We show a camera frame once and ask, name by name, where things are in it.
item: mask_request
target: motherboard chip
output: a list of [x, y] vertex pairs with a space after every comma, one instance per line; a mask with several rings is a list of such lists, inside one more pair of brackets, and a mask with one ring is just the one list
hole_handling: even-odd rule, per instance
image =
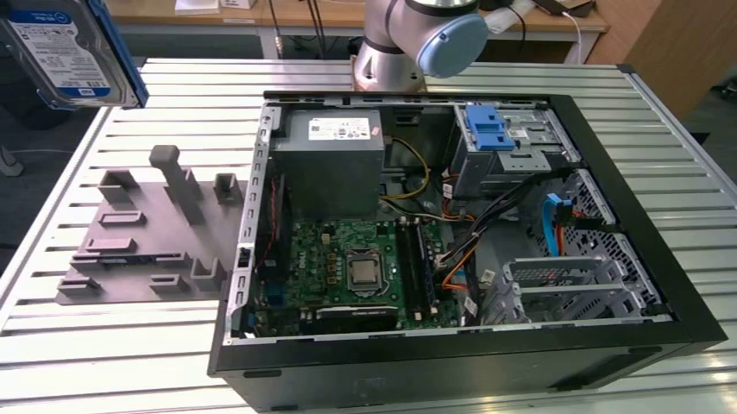
[[374, 265], [373, 260], [354, 260], [350, 262], [350, 277], [355, 285], [375, 284], [379, 281]]
[[357, 296], [367, 298], [382, 288], [383, 265], [381, 250], [355, 248], [346, 252], [347, 288]]

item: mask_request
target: aluminum table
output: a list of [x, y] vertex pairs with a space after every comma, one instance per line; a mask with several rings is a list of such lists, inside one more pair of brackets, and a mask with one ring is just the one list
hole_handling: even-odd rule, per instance
[[[56, 285], [103, 196], [106, 168], [163, 181], [148, 150], [176, 144], [200, 179], [247, 176], [264, 90], [351, 87], [346, 61], [150, 60], [144, 110], [102, 109], [0, 279], [3, 413], [250, 412], [206, 375], [216, 303], [63, 307]], [[430, 91], [571, 95], [730, 340], [597, 391], [341, 412], [737, 411], [737, 188], [637, 75], [613, 66], [479, 64]]]

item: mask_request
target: yellow wire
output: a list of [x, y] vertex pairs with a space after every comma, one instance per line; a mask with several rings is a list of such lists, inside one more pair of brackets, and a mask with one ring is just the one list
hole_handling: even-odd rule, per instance
[[419, 188], [417, 190], [414, 190], [413, 192], [409, 192], [406, 194], [393, 194], [393, 195], [386, 195], [386, 196], [381, 196], [381, 199], [382, 200], [403, 200], [405, 198], [410, 198], [410, 197], [414, 197], [417, 194], [419, 194], [421, 192], [425, 191], [425, 188], [427, 188], [427, 184], [430, 183], [430, 168], [427, 167], [427, 163], [425, 162], [425, 158], [422, 157], [422, 155], [419, 155], [419, 153], [417, 152], [417, 150], [413, 148], [413, 146], [405, 141], [402, 140], [401, 138], [394, 138], [391, 137], [391, 139], [394, 141], [399, 141], [402, 142], [405, 145], [406, 145], [406, 148], [410, 150], [410, 152], [414, 154], [414, 156], [417, 157], [417, 159], [419, 160], [419, 162], [423, 163], [423, 168], [425, 168], [425, 180], [423, 180], [423, 184], [419, 186]]

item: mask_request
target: hard drive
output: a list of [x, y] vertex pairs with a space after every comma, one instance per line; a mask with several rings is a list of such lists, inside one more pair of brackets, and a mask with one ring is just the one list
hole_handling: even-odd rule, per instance
[[0, 41], [52, 108], [146, 106], [147, 88], [103, 0], [0, 0]]

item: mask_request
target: blue drive bay latch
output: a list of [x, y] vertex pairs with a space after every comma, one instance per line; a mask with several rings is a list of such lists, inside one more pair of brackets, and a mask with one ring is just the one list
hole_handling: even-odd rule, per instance
[[511, 151], [517, 148], [515, 142], [507, 137], [505, 119], [498, 115], [497, 108], [469, 105], [465, 107], [465, 117], [478, 151]]

